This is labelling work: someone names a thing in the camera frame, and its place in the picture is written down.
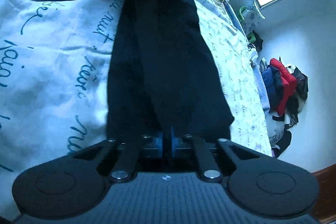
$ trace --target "bed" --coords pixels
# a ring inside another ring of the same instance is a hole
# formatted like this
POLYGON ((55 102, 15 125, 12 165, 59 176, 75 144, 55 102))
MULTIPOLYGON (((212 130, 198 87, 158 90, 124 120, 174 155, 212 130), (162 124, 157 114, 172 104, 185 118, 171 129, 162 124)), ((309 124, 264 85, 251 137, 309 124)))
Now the bed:
MULTIPOLYGON (((105 137, 110 54, 124 0, 0 0, 0 215, 23 170, 105 137)), ((235 121, 231 139, 271 156, 245 35, 228 0, 195 0, 235 121)))

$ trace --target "ribbed black surface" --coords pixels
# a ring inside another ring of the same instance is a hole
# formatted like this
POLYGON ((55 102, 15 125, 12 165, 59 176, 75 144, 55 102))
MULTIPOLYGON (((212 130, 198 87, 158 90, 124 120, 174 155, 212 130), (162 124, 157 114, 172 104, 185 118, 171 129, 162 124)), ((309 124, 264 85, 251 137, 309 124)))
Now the ribbed black surface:
POLYGON ((269 220, 245 212, 226 195, 222 186, 199 180, 195 173, 139 173, 126 184, 111 187, 92 210, 64 220, 42 220, 27 215, 19 224, 268 224, 318 223, 310 216, 269 220))

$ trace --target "brown floor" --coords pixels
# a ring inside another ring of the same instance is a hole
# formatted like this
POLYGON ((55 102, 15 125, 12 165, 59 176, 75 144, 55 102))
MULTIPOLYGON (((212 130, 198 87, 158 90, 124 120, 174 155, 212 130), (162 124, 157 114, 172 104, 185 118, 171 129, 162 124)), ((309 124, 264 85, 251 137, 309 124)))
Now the brown floor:
POLYGON ((336 220, 336 164, 314 173, 320 184, 320 196, 311 215, 321 223, 336 220))

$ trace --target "green object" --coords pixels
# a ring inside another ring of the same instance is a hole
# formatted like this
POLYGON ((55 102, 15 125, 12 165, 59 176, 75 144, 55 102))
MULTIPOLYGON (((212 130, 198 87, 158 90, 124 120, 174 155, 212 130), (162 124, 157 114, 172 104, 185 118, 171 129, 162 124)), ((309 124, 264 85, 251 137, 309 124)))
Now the green object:
MULTIPOLYGON (((247 9, 246 6, 243 6, 239 9, 239 15, 238 15, 238 19, 239 19, 239 22, 240 24, 244 23, 245 19, 244 19, 244 16, 243 16, 243 12, 247 9)), ((253 43, 256 41, 255 39, 255 36, 253 34, 253 32, 249 33, 247 36, 247 39, 250 43, 253 43)))

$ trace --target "floral pillow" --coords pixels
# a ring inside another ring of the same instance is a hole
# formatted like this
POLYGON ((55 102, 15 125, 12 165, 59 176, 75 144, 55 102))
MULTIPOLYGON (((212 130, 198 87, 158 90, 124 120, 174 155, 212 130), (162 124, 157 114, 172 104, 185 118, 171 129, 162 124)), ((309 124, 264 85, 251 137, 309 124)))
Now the floral pillow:
POLYGON ((255 27, 265 19, 255 2, 253 2, 244 12, 242 12, 242 16, 244 17, 244 21, 242 22, 241 26, 243 27, 246 35, 251 33, 255 27))

